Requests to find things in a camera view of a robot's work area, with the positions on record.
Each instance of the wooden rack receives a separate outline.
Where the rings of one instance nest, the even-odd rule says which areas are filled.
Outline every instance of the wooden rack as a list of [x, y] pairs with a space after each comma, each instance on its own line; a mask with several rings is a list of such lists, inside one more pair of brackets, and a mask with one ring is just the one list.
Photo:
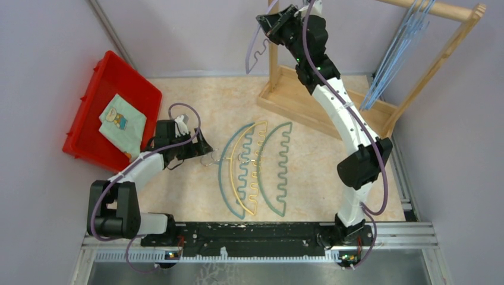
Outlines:
[[[404, 8], [409, 8], [414, 2], [414, 0], [377, 1]], [[425, 9], [426, 5], [427, 3], [421, 7], [421, 10]], [[462, 43], [467, 34], [480, 21], [485, 10], [486, 6], [484, 4], [477, 4], [472, 10], [441, 2], [437, 2], [432, 6], [429, 14], [458, 21], [461, 24], [399, 106], [377, 100], [372, 109], [361, 111], [362, 117], [377, 134], [382, 137], [389, 137], [392, 134], [397, 120], [455, 49]], [[277, 3], [271, 10], [271, 14], [278, 11], [279, 4]], [[365, 94], [348, 89], [347, 92], [358, 109], [364, 100]], [[299, 82], [295, 70], [287, 66], [278, 65], [278, 47], [272, 43], [269, 44], [269, 81], [259, 94], [257, 104], [293, 121], [340, 138], [338, 131], [324, 109], [309, 95], [306, 88]]]

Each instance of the wooden rod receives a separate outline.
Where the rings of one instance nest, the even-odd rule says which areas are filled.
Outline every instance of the wooden rod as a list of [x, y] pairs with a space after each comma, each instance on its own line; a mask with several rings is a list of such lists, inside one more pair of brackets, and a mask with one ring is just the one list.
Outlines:
[[[271, 5], [273, 0], [268, 0], [268, 5]], [[271, 10], [270, 14], [275, 14], [279, 12], [279, 2], [273, 6], [273, 9]], [[280, 77], [279, 71], [278, 71], [278, 46], [274, 43], [269, 43], [269, 91], [273, 92], [273, 90], [276, 87], [276, 83], [278, 82], [278, 79]]]
[[[388, 3], [392, 5], [396, 5], [399, 7], [404, 7], [404, 8], [409, 8], [415, 0], [376, 0], [380, 1], [383, 3]], [[417, 1], [417, 4], [415, 5], [415, 8], [417, 8], [422, 1]], [[425, 7], [429, 4], [429, 2], [425, 1], [423, 7], [421, 7], [421, 10], [425, 9]], [[454, 21], [459, 21], [459, 22], [465, 22], [469, 20], [471, 13], [473, 11], [468, 8], [460, 7], [460, 6], [455, 6], [451, 4], [446, 4], [442, 2], [436, 2], [433, 6], [432, 9], [430, 10], [429, 14], [436, 15], [442, 18], [454, 20]]]
[[425, 71], [425, 73], [420, 77], [419, 81], [410, 91], [408, 96], [399, 105], [397, 110], [392, 116], [385, 122], [383, 126], [384, 133], [386, 136], [390, 136], [394, 129], [395, 123], [401, 117], [401, 115], [406, 111], [406, 109], [413, 103], [413, 100], [420, 94], [423, 88], [429, 83], [429, 81], [434, 77], [437, 71], [445, 64], [446, 60], [453, 54], [455, 49], [462, 43], [469, 32], [476, 26], [480, 21], [486, 11], [486, 6], [483, 4], [477, 4], [472, 10], [470, 19], [458, 27], [458, 29], [453, 33], [452, 37], [446, 42], [445, 47], [439, 52], [437, 57], [434, 59], [430, 67]]

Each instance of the beige table surface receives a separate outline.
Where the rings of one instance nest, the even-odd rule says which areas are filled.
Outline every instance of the beige table surface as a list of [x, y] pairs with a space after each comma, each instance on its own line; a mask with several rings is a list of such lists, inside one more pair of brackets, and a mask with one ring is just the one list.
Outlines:
[[[231, 136], [246, 124], [267, 121], [269, 133], [274, 127], [289, 122], [288, 119], [256, 105], [256, 97], [266, 84], [266, 77], [168, 78], [150, 81], [163, 93], [159, 119], [168, 118], [168, 107], [175, 102], [192, 105], [201, 116], [201, 130], [205, 139], [213, 148], [219, 149], [215, 157], [220, 157]], [[367, 90], [365, 77], [346, 77], [344, 81], [347, 88], [364, 93]], [[190, 110], [184, 107], [175, 107], [173, 110], [174, 116], [183, 113], [190, 118], [188, 126], [191, 129], [196, 127], [197, 119]], [[259, 136], [260, 130], [264, 130], [264, 125], [257, 126], [251, 136], [251, 159], [255, 157], [255, 150], [259, 149], [257, 142], [263, 139]], [[283, 149], [280, 142], [283, 139], [282, 131], [285, 130], [282, 128], [274, 133], [265, 145], [261, 168], [264, 193], [270, 199], [272, 207], [280, 211], [283, 209], [282, 204], [275, 198], [281, 193], [277, 189], [277, 184], [281, 181], [277, 177], [281, 171], [278, 166], [281, 159], [278, 153]], [[295, 122], [290, 137], [285, 216], [281, 217], [273, 212], [259, 193], [256, 198], [256, 215], [245, 212], [243, 221], [334, 221], [334, 215], [342, 202], [344, 187], [336, 172], [337, 164], [347, 156], [343, 143]], [[235, 157], [244, 151], [244, 142], [233, 140], [225, 157], [231, 155], [235, 144]], [[241, 215], [244, 210], [237, 203], [231, 187], [229, 166], [229, 160], [222, 164], [223, 193], [230, 207]], [[237, 177], [243, 174], [238, 166], [239, 162], [235, 159], [232, 167], [235, 186], [241, 185]], [[244, 190], [249, 196], [255, 192], [250, 185], [257, 179], [251, 176], [255, 169], [252, 162], [246, 167], [249, 172]], [[218, 168], [218, 165], [205, 167], [200, 163], [200, 159], [196, 158], [185, 161], [175, 170], [165, 169], [140, 192], [140, 208], [153, 213], [171, 213], [176, 221], [241, 221], [231, 213], [224, 202], [219, 189]], [[390, 189], [388, 206], [377, 220], [404, 221], [390, 163], [386, 171]], [[383, 182], [380, 177], [370, 192], [367, 204], [371, 209], [377, 210], [382, 200]], [[254, 212], [253, 203], [248, 199], [245, 199], [243, 204]]]

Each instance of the wooden base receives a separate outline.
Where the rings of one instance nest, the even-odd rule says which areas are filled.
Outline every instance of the wooden base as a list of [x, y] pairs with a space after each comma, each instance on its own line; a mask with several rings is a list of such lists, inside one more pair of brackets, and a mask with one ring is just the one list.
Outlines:
[[[280, 66], [277, 74], [276, 85], [272, 88], [271, 82], [266, 84], [257, 98], [257, 105], [341, 139], [327, 113], [299, 82], [296, 71], [292, 68]], [[349, 89], [346, 91], [358, 109], [364, 100], [364, 95]], [[392, 133], [392, 130], [384, 129], [385, 122], [395, 110], [397, 110], [397, 106], [377, 100], [371, 110], [361, 111], [360, 113], [377, 134], [386, 137]]]

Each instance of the white wall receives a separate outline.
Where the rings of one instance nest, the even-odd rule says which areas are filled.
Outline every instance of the white wall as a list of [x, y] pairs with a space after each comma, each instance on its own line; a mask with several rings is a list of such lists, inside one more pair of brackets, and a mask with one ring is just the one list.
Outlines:
[[[473, 7], [477, 1], [449, 2]], [[421, 215], [434, 224], [454, 284], [504, 282], [504, 2], [482, 2], [484, 18], [395, 130]], [[431, 22], [387, 99], [406, 95], [455, 27]]]
[[[267, 0], [99, 0], [118, 36], [146, 77], [244, 75], [256, 16]], [[300, 5], [302, 0], [280, 1]], [[373, 0], [324, 1], [327, 54], [344, 74], [374, 72], [404, 9]], [[256, 48], [262, 49], [261, 32]], [[267, 53], [253, 74], [267, 74]], [[285, 48], [279, 62], [294, 67]]]
[[86, 1], [0, 4], [1, 284], [67, 284], [89, 185], [107, 173], [61, 151], [112, 44]]

